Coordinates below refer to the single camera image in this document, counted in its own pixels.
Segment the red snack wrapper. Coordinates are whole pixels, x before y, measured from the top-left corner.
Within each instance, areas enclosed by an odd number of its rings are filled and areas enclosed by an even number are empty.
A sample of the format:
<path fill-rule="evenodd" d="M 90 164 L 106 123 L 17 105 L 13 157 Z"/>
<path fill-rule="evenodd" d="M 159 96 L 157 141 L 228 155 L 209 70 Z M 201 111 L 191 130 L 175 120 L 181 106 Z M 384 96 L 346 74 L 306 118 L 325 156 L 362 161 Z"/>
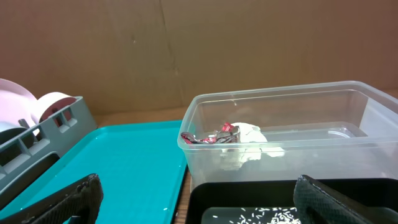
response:
<path fill-rule="evenodd" d="M 233 126 L 230 123 L 225 123 L 220 131 L 209 135 L 205 139 L 197 139 L 192 133 L 182 132 L 180 136 L 187 144 L 224 144 L 234 143 L 239 139 L 239 126 Z"/>

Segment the pile of white rice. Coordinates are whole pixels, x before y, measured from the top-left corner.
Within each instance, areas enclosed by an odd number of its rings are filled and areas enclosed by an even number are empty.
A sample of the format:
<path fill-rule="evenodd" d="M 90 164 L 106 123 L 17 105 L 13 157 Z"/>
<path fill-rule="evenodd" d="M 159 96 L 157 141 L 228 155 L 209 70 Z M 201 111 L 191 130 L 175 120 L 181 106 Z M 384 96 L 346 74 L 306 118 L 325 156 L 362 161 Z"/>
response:
<path fill-rule="evenodd" d="M 211 207 L 201 223 L 301 224 L 295 207 Z"/>

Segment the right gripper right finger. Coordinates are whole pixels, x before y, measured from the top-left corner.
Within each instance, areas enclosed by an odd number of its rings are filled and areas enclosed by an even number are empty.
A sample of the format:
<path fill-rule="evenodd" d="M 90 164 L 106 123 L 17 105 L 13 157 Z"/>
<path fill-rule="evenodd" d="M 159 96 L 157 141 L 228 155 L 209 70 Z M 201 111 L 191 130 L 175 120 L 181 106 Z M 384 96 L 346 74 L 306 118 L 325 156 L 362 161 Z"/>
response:
<path fill-rule="evenodd" d="M 308 175 L 296 181 L 294 204 L 302 224 L 397 223 L 396 212 L 367 207 Z"/>

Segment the pink bowl with rice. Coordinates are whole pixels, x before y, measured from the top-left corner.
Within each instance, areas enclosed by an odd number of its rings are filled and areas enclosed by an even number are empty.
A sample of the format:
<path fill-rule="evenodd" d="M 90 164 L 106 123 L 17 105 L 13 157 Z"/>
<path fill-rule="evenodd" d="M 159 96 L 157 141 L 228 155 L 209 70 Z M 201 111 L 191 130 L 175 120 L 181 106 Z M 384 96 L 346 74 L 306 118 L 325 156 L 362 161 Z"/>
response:
<path fill-rule="evenodd" d="M 35 124 L 46 120 L 58 110 L 73 104 L 76 98 L 60 92 L 47 93 L 33 103 L 31 117 Z"/>

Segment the large white round plate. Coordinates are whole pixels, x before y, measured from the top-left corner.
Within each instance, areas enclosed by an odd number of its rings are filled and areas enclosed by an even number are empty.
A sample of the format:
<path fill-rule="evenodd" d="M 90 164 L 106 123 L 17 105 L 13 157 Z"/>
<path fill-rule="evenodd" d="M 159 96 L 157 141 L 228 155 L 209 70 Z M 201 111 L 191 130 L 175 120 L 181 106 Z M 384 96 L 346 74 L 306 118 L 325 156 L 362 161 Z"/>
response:
<path fill-rule="evenodd" d="M 29 127 L 36 125 L 33 119 L 37 98 L 23 86 L 1 79 L 1 121 L 19 126 L 24 119 Z"/>

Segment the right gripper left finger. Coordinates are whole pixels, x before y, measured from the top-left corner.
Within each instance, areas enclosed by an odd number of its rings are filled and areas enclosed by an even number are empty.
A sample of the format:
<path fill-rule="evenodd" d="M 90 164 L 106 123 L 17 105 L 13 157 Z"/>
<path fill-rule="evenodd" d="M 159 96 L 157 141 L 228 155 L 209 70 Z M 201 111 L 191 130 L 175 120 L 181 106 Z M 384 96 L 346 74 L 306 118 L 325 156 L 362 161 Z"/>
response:
<path fill-rule="evenodd" d="M 1 219 L 1 224 L 94 224 L 103 197 L 99 176 L 90 174 Z"/>

